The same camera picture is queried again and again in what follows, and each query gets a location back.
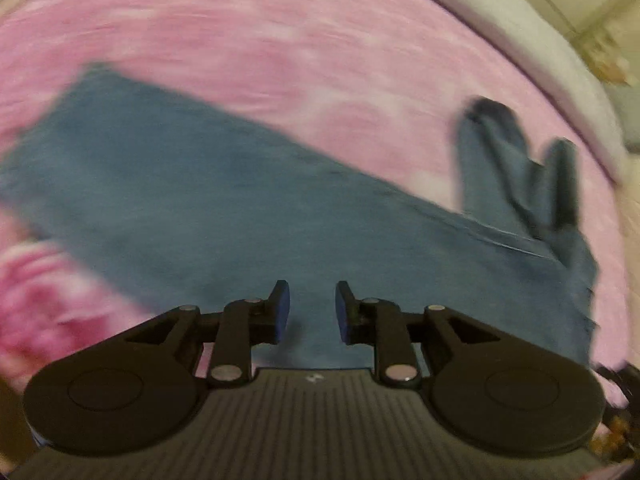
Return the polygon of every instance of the pink bedding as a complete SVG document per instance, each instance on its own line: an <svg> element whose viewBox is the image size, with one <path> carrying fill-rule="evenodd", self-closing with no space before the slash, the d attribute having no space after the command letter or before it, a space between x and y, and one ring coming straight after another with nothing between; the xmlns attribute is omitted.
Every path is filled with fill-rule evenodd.
<svg viewBox="0 0 640 480"><path fill-rule="evenodd" d="M0 22L0 52L3 153L82 63L107 59L452 209L457 114L478 94L501 101L535 153L554 137L578 146L582 230L600 265L593 360L626 358L612 184L541 91L431 0L30 0ZM0 373L18 389L52 359L148 317L53 245L16 246L22 232L2 213Z"/></svg>

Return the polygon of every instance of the mattress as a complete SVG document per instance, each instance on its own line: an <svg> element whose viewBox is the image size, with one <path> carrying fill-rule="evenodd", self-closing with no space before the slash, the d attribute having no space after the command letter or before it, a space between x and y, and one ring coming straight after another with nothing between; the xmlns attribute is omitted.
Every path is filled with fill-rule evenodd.
<svg viewBox="0 0 640 480"><path fill-rule="evenodd" d="M555 137L578 147L581 229L600 266L592 360L627 357L611 180L546 94L433 0L29 0L0 23L0 51L2 152L84 63L103 59L451 210L460 206L459 113L477 95L503 102L535 154ZM0 220L0 372L16 388L42 364L149 315L60 248L24 241L9 212Z"/></svg>

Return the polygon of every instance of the blue fabric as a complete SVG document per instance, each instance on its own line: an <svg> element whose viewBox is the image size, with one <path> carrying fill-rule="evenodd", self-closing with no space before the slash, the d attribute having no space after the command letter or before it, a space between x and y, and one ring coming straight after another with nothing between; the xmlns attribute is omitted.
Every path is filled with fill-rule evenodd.
<svg viewBox="0 0 640 480"><path fill-rule="evenodd" d="M5 161L0 193L156 312L217 311L287 280L286 336L255 349L262 364L371 365L369 348L340 342L334 288L348 280L357 297L414 312L444 304L587 365L595 264L558 213L575 201L557 207L571 161L531 162L500 107L482 100L460 124L460 216L260 124L94 66Z"/></svg>

